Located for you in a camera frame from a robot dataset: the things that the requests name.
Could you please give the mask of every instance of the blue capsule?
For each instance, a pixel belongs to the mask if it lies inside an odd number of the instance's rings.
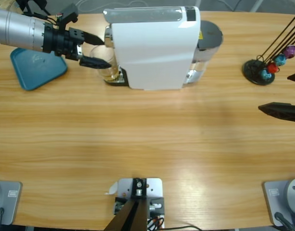
[[[277,66],[282,66],[286,63],[286,57],[284,54],[278,54],[275,58],[274,58],[274,63]]]
[[[272,77],[271,73],[269,73],[267,69],[260,70],[259,75],[263,80],[268,80]]]

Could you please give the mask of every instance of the wood grain surface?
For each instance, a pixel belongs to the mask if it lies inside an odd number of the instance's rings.
[[[23,183],[15,224],[97,229],[113,218],[119,178],[163,180],[166,227],[270,225],[262,183],[295,178],[295,123],[258,106],[295,104],[295,58],[269,86],[242,75],[292,15],[202,12],[224,43],[203,78],[181,90],[106,85],[94,69],[67,60],[67,73],[20,88],[0,45],[0,180]],[[103,36],[100,14],[71,25]],[[86,55],[92,46],[84,46]]]

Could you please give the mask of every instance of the red capsule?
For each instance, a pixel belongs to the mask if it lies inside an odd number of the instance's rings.
[[[267,70],[269,73],[276,73],[279,71],[279,68],[277,67],[277,65],[275,63],[270,63],[268,66],[267,66]]]

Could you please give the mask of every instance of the label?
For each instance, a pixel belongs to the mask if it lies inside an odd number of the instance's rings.
[[[200,34],[199,34],[199,39],[203,39],[203,34],[202,34],[202,31],[200,31]]]
[[[269,195],[270,196],[279,196],[279,190],[278,189],[269,189]]]
[[[18,191],[10,190],[8,193],[8,197],[17,197]]]

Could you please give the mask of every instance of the floor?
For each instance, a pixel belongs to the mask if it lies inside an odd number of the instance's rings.
[[[47,0],[47,10],[56,14],[71,2],[75,3],[79,13],[102,13],[105,8],[195,5],[197,0]],[[201,0],[202,11],[231,11],[239,0]],[[241,0],[236,11],[249,11],[255,0]],[[42,13],[37,5],[30,1],[32,11]],[[295,0],[264,0],[258,12],[295,14]]]

